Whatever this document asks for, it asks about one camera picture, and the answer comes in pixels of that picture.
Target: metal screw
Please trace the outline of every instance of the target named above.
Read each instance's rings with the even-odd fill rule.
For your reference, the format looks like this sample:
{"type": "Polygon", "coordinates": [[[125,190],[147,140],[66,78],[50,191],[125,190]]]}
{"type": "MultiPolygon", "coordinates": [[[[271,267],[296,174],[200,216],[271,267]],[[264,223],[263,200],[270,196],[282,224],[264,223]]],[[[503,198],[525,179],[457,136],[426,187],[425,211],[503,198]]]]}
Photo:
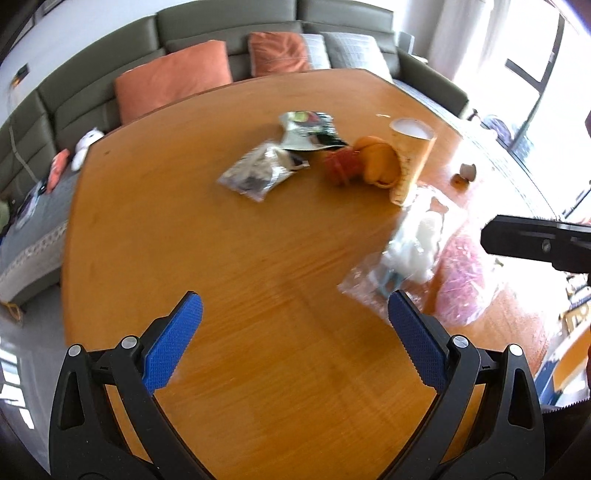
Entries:
{"type": "Polygon", "coordinates": [[[523,350],[521,349],[521,347],[514,343],[512,345],[509,345],[509,351],[515,356],[523,355],[523,350]]]}
{"type": "Polygon", "coordinates": [[[68,355],[70,356],[76,356],[78,355],[80,352],[82,351],[82,348],[80,348],[80,345],[72,345],[69,349],[68,349],[68,355]]]}
{"type": "Polygon", "coordinates": [[[453,344],[458,348],[466,348],[468,345],[470,345],[470,342],[466,337],[458,335],[453,338],[453,344]]]}
{"type": "Polygon", "coordinates": [[[138,339],[136,337],[125,337],[123,340],[121,340],[121,346],[123,348],[133,348],[134,346],[136,346],[138,344],[138,339]]]}

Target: white cushion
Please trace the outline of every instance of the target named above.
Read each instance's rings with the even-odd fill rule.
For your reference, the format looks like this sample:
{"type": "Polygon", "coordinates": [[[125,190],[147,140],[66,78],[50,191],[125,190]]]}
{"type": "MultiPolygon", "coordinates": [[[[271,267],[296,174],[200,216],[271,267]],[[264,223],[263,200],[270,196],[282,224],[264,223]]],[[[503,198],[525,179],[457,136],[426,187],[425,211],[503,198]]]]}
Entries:
{"type": "Polygon", "coordinates": [[[334,69],[365,69],[392,83],[386,59],[375,38],[357,33],[321,33],[334,69]]]}
{"type": "Polygon", "coordinates": [[[324,37],[313,33],[302,33],[301,36],[308,48],[308,60],[314,70],[326,70],[330,68],[329,55],[326,52],[324,37]]]}

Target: pink plastic bag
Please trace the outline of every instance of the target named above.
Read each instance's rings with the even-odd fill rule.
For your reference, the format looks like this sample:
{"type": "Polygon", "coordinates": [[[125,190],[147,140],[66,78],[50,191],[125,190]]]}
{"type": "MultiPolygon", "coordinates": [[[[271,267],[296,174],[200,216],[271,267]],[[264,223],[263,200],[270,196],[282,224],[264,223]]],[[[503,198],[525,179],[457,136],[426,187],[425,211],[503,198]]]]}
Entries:
{"type": "Polygon", "coordinates": [[[443,251],[434,315],[446,327],[474,322],[491,304],[499,288],[499,266],[481,247],[476,232],[461,232],[443,251]]]}

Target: clear plastic bag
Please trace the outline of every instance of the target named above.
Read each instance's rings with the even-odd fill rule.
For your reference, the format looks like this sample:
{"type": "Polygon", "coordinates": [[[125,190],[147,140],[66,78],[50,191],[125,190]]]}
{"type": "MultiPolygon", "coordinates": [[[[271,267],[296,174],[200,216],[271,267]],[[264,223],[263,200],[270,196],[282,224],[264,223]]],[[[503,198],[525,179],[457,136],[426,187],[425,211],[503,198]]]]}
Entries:
{"type": "Polygon", "coordinates": [[[401,288],[418,308],[424,305],[429,281],[447,241],[466,212],[441,191],[420,183],[400,213],[398,225],[381,254],[368,255],[338,286],[342,293],[388,320],[390,293],[401,288]]]}
{"type": "Polygon", "coordinates": [[[501,289],[501,266],[481,247],[478,232],[463,231],[441,255],[441,287],[434,315],[445,327],[474,322],[501,289]]]}
{"type": "Polygon", "coordinates": [[[268,140],[244,155],[217,182],[262,202],[269,190],[291,177],[294,170],[309,166],[305,160],[293,157],[277,143],[268,140]]]}

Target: orange object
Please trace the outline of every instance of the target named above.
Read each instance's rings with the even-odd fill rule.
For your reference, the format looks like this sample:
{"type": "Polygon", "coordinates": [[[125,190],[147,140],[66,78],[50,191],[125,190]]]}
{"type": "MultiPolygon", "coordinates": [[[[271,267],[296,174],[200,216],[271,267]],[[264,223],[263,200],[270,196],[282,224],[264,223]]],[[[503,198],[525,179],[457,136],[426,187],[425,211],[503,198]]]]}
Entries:
{"type": "Polygon", "coordinates": [[[304,37],[294,32],[254,32],[248,38],[253,77],[311,70],[304,37]]]}
{"type": "Polygon", "coordinates": [[[67,148],[59,152],[51,162],[51,170],[49,171],[49,178],[47,179],[47,193],[51,193],[56,188],[60,181],[61,174],[64,173],[68,159],[70,158],[70,150],[67,148]]]}
{"type": "Polygon", "coordinates": [[[400,178],[400,160],[392,146],[380,137],[359,138],[353,145],[364,164],[363,179],[377,187],[389,189],[400,178]]]}
{"type": "Polygon", "coordinates": [[[336,185],[348,185],[349,180],[363,174],[363,162],[352,147],[343,147],[328,153],[324,159],[326,176],[336,185]]]}
{"type": "Polygon", "coordinates": [[[170,53],[115,79],[121,123],[228,83],[232,74],[226,42],[210,40],[170,53]]]}

